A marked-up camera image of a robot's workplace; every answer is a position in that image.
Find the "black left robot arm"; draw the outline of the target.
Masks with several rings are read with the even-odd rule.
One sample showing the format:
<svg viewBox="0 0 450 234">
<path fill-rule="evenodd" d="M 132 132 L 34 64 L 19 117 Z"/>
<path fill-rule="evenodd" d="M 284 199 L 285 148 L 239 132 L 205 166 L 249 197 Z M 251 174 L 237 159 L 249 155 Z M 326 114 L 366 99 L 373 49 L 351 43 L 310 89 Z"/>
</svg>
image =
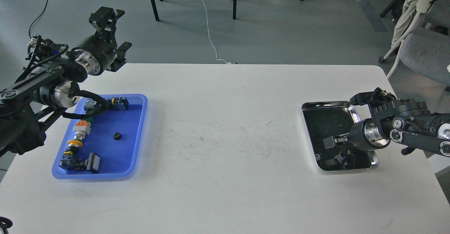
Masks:
<svg viewBox="0 0 450 234">
<path fill-rule="evenodd" d="M 89 75 L 116 72 L 126 62 L 131 43 L 117 45 L 117 20 L 122 10 L 100 7 L 89 17 L 95 33 L 69 50 L 34 35 L 28 45 L 29 64 L 13 85 L 1 89 L 1 155 L 22 155 L 43 146 L 46 130 L 59 118 L 87 119 L 106 111 L 101 96 L 81 90 Z"/>
</svg>

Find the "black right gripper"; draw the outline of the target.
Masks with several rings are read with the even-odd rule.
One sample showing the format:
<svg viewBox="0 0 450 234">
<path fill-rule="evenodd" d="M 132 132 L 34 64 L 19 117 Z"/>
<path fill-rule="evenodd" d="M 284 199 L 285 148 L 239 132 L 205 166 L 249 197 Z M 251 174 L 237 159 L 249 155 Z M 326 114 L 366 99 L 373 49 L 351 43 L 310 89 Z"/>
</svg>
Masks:
<svg viewBox="0 0 450 234">
<path fill-rule="evenodd" d="M 342 146 L 352 143 L 359 150 L 367 150 L 367 141 L 363 125 L 352 125 L 346 136 L 329 136 L 323 139 L 325 149 L 335 148 L 336 146 Z"/>
</svg>

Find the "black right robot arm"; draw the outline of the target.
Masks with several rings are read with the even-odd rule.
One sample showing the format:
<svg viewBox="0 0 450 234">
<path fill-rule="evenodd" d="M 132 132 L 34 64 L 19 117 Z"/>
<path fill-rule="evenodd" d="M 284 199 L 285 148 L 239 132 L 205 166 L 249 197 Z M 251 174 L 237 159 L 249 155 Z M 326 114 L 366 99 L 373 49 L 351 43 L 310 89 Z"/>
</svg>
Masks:
<svg viewBox="0 0 450 234">
<path fill-rule="evenodd" d="M 352 105 L 367 105 L 371 117 L 353 124 L 347 133 L 323 140 L 326 149 L 352 144 L 369 152 L 395 142 L 405 146 L 401 153 L 415 149 L 449 157 L 449 114 L 431 113 L 424 102 L 413 99 L 357 100 Z"/>
</svg>

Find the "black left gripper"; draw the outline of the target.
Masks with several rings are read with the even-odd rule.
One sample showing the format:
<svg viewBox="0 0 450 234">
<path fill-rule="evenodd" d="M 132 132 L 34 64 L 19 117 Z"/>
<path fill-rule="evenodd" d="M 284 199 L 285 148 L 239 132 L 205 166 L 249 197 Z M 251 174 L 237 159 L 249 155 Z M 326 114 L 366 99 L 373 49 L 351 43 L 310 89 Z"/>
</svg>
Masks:
<svg viewBox="0 0 450 234">
<path fill-rule="evenodd" d="M 90 15 L 89 23 L 95 28 L 95 34 L 72 49 L 75 61 L 84 65 L 88 74 L 117 72 L 127 62 L 125 56 L 132 43 L 124 42 L 117 48 L 115 39 L 117 20 L 124 14 L 123 10 L 102 6 Z"/>
</svg>

